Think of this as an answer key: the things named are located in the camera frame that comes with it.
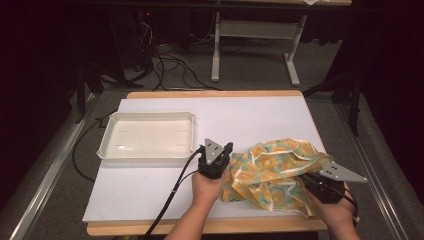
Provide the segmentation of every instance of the wooden table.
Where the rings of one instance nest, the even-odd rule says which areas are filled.
[[[315,124],[313,122],[313,119],[309,113],[309,109],[306,105],[306,102],[303,98],[303,95],[299,91],[199,91],[199,92],[133,92],[130,93],[127,96],[130,100],[124,100],[124,102],[121,102],[120,109],[118,111],[126,111],[130,112],[132,111],[131,106],[127,106],[124,108],[123,106],[126,106],[126,102],[133,103],[135,100],[136,103],[140,103],[139,105],[135,104],[134,106],[141,106],[136,108],[144,108],[141,109],[142,111],[151,111],[152,109],[167,109],[167,107],[161,107],[161,105],[165,104],[166,106],[169,105],[178,105],[178,101],[189,101],[193,103],[193,106],[185,106],[185,107],[176,107],[175,110],[179,110],[179,108],[189,108],[192,110],[194,115],[196,116],[196,124],[198,124],[197,131],[199,134],[208,134],[208,136],[197,136],[196,142],[202,142],[199,138],[209,138],[209,135],[213,135],[210,132],[204,132],[204,131],[210,131],[210,128],[216,128],[216,126],[219,126],[221,123],[216,123],[216,121],[213,121],[213,116],[210,117],[209,121],[212,121],[210,125],[205,126],[206,123],[209,124],[208,120],[205,119],[205,114],[201,113],[199,110],[201,106],[195,107],[195,103],[199,102],[210,102],[210,106],[215,106],[218,109],[226,109],[222,110],[221,113],[224,114],[222,116],[222,124],[225,125],[226,123],[232,123],[231,127],[227,127],[223,129],[223,133],[219,133],[217,136],[214,136],[216,139],[220,138],[219,136],[226,136],[227,134],[234,135],[233,132],[239,132],[240,138],[234,139],[234,152],[239,151],[245,151],[248,149],[248,147],[252,146],[253,144],[264,141],[267,139],[266,137],[270,138],[295,138],[296,136],[300,139],[308,138],[308,140],[311,141],[311,143],[319,150],[319,151],[325,151],[321,139],[319,137],[319,134],[316,130]],[[149,101],[149,105],[144,104],[143,101]],[[247,134],[246,136],[243,135],[246,132],[245,129],[243,129],[243,123],[240,121],[235,121],[233,123],[233,115],[235,118],[237,113],[242,113],[243,111],[249,112],[250,109],[239,109],[240,106],[238,106],[237,102],[246,102],[246,104],[249,104],[249,106],[255,105],[255,102],[257,102],[260,106],[263,106],[262,102],[266,101],[269,104],[267,104],[269,107],[272,107],[273,104],[276,104],[274,107],[276,110],[276,115],[274,118],[277,118],[277,120],[273,121],[270,120],[268,125],[264,125],[261,123],[256,123],[256,125],[261,125],[261,131],[265,133],[266,136],[263,136],[262,132],[261,134],[255,136],[255,132],[252,132],[252,134]],[[264,114],[266,112],[270,112],[272,109],[267,109],[267,106],[263,106],[262,110],[258,109],[258,107],[255,107],[254,109],[251,109],[253,112],[256,112],[257,114]],[[252,131],[255,131],[255,129],[258,129],[255,127],[255,123],[257,120],[255,120],[255,117],[252,118],[252,123],[249,123],[252,128]],[[141,171],[142,169],[133,169],[128,168],[128,172],[130,171]],[[99,173],[96,179],[95,186],[93,188],[93,192],[90,198],[89,205],[86,210],[86,215],[84,216],[84,221],[88,222],[87,226],[87,232],[92,236],[116,236],[116,235],[143,235],[147,229],[150,227],[153,220],[125,220],[125,219],[113,219],[112,217],[108,217],[109,211],[116,210],[112,208],[102,207],[98,208],[100,205],[105,204],[105,202],[101,203],[101,201],[109,201],[105,206],[115,206],[116,208],[125,208],[126,205],[131,205],[130,201],[133,201],[131,199],[139,198],[137,201],[142,201],[140,196],[130,196],[131,194],[138,194],[137,192],[134,193],[134,190],[128,191],[124,194],[119,193],[121,189],[118,187],[115,187],[114,184],[117,184],[119,181],[128,181],[125,180],[127,174],[126,170],[120,168],[116,171],[121,171],[120,174],[116,174],[115,179],[113,176],[107,175],[107,171],[115,171],[111,169],[110,167],[107,168],[103,165],[100,166]],[[110,182],[107,182],[104,180],[104,178],[108,178]],[[187,195],[191,194],[191,184],[190,183],[184,183],[187,185],[187,189],[181,189],[183,187],[180,187],[178,190],[178,193],[173,201],[175,201],[175,204],[180,204],[178,200],[178,194],[185,194],[184,191],[186,191]],[[120,200],[109,200],[108,198],[114,198],[117,195],[125,195],[127,197],[123,197]],[[185,202],[190,202],[190,199],[184,199]],[[249,209],[243,209],[239,210],[238,208],[246,207],[248,206]],[[168,212],[172,212],[172,205],[168,209]],[[223,214],[226,213],[220,213],[220,210],[228,212],[228,211],[234,211],[235,213],[232,216],[226,216],[226,217],[220,217]],[[163,220],[158,224],[158,226],[155,228],[152,234],[167,234],[174,224],[176,223],[176,219],[178,217],[174,217],[175,219],[166,219],[166,215],[164,216]],[[304,231],[319,231],[319,230],[326,230],[326,225],[322,222],[322,220],[319,217],[310,217],[305,218],[300,215],[295,215],[293,213],[286,214],[282,212],[269,212],[266,210],[261,210],[253,205],[249,205],[249,203],[246,203],[246,201],[237,202],[237,203],[223,203],[221,201],[217,201],[214,205],[214,208],[212,208],[211,213],[209,214],[209,218],[206,221],[204,233],[260,233],[260,232],[304,232]]]

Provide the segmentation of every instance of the gray carpet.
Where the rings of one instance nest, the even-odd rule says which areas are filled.
[[[210,48],[193,48],[190,52],[162,48],[161,51],[163,51],[162,56],[164,57],[168,51],[172,50],[169,54],[183,58],[199,80],[221,90],[294,89],[289,83],[288,73],[281,58],[281,49],[289,44],[280,42],[269,46],[259,46],[258,43],[265,44],[267,42],[257,41],[237,53],[223,52],[221,55],[221,80],[215,84],[209,80],[212,61]],[[338,44],[320,46],[316,42],[299,46],[295,57],[295,65],[301,81],[298,90],[306,90],[323,80],[338,46]],[[237,46],[227,45],[225,48],[230,51],[236,49]],[[176,66],[175,62],[168,62],[165,69],[167,70],[163,81],[165,89],[187,88],[188,85],[201,86],[196,83],[191,73],[186,72],[184,75],[184,69]],[[129,76],[136,74],[130,70],[127,72]],[[150,91],[157,85],[158,78],[155,74],[151,74],[140,83],[145,85],[144,91]],[[120,99],[125,98],[129,91],[134,91],[134,89],[125,87],[109,85],[105,85],[105,87],[104,93],[96,98],[96,105],[87,117],[84,129],[87,129],[95,118],[103,117],[116,109]],[[397,166],[384,138],[381,137],[372,114],[367,109],[366,101],[361,99],[359,138],[356,138],[352,137],[345,125],[343,111],[341,111],[345,106],[332,104],[329,94],[319,93],[307,99],[327,152],[333,155],[341,165],[360,174],[367,174],[362,162],[364,157],[358,151],[358,142],[362,144],[366,156],[373,161],[371,165],[380,180],[379,184],[386,191],[387,195],[384,195],[383,200],[392,203],[405,234],[409,239],[424,239],[420,227],[424,222],[423,206]],[[104,128],[93,128],[81,140],[76,149],[77,165],[84,173],[93,178],[96,176],[100,163],[95,152],[98,150],[103,132]],[[48,154],[45,155],[45,158],[40,158],[34,165],[34,169],[23,181],[17,194],[0,214],[0,239],[10,238],[14,227],[41,182],[43,173],[45,174],[51,164],[51,157]],[[28,239],[95,239],[87,234],[87,226],[81,221],[92,187],[92,182],[82,178],[75,171],[71,156],[69,156],[38,221],[28,234]],[[379,196],[376,195],[370,184],[352,183],[350,187],[359,204],[361,222],[357,225],[357,230],[363,239],[407,239],[402,234],[399,237],[394,233],[393,227],[389,224],[390,219],[377,201]],[[320,232],[319,235],[320,239],[328,239],[326,232]]]

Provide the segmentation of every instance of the dark background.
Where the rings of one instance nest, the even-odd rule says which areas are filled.
[[[84,53],[76,54],[64,29],[69,24],[65,22],[66,11],[56,3],[40,0],[0,4],[0,136],[5,156],[0,163],[0,208],[71,110],[67,98],[76,86],[81,64],[78,54]],[[362,6],[380,7],[383,3],[389,6],[384,17],[361,16],[353,22],[349,17],[336,21],[335,15],[308,16],[310,24],[306,24],[302,41],[319,38],[325,44],[344,39],[327,80],[349,71],[358,61],[365,63],[360,74],[362,92],[397,162],[423,202],[424,37],[419,21],[423,4],[374,0]],[[162,30],[158,37],[183,48],[189,47],[187,33],[202,35],[210,23],[204,14],[157,13],[160,17],[155,26]],[[188,27],[175,31],[175,26]],[[378,44],[371,44],[367,50],[370,57],[363,58],[361,49],[372,39]],[[351,85],[341,87],[349,92]]]

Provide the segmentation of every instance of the hand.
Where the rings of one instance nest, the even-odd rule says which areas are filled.
[[[199,172],[194,173],[192,176],[193,204],[210,209],[221,195],[224,179],[225,172],[219,179],[209,179]]]
[[[344,183],[344,185],[345,188],[349,190],[348,185],[346,183]],[[359,239],[353,225],[355,207],[349,201],[342,198],[338,203],[324,204],[309,191],[307,191],[307,193],[317,204],[321,212],[322,220],[336,239]],[[345,194],[352,198],[348,191],[345,191]]]

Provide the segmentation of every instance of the patterned fabric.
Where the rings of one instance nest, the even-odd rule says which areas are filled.
[[[266,210],[318,215],[316,204],[297,177],[328,166],[332,157],[318,152],[308,141],[284,139],[259,143],[247,153],[233,153],[222,200],[247,200]]]

